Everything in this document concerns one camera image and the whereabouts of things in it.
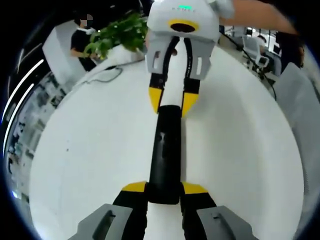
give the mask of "green plant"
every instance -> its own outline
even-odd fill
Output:
[[[147,31],[146,19],[141,14],[130,11],[123,19],[93,33],[84,52],[98,53],[102,59],[108,56],[109,50],[118,45],[136,52],[143,49]]]

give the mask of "yellow ring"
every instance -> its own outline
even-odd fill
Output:
[[[171,27],[173,24],[185,24],[194,28],[195,31],[199,29],[199,25],[193,21],[185,20],[185,19],[171,19],[168,22],[169,26]]]

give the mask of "robotic arm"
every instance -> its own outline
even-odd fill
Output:
[[[232,0],[162,0],[153,3],[147,68],[149,95],[158,113],[149,182],[125,186],[113,204],[104,204],[78,225],[69,240],[142,240],[148,203],[180,203],[186,240],[255,240],[251,226],[225,206],[217,206],[200,185],[181,182],[181,118],[196,102],[200,81],[211,66],[210,55],[219,39],[219,17],[231,17]],[[182,108],[161,106],[171,54],[184,38],[187,69]],[[155,58],[159,64],[154,66]],[[199,59],[202,65],[197,72]]]

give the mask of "white table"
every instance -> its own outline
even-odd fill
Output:
[[[169,67],[163,104],[182,98],[186,51]],[[186,180],[249,222],[260,240],[292,239],[304,180],[294,136],[265,87],[216,47],[197,103],[185,118]],[[41,136],[31,168],[30,207],[44,239],[67,239],[128,183],[149,179],[157,115],[145,62],[110,83],[70,93]],[[149,204],[146,240],[184,239],[180,206]]]

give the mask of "white round table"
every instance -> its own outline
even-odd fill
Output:
[[[172,57],[162,104],[180,104],[184,45]],[[183,120],[184,177],[251,224],[260,240],[292,239],[304,180],[285,116],[259,80],[215,47],[197,103]],[[145,62],[110,83],[83,84],[50,118],[30,176],[30,208],[45,240],[65,240],[122,187],[148,181],[157,115]],[[149,204],[146,240],[184,239],[179,205]]]

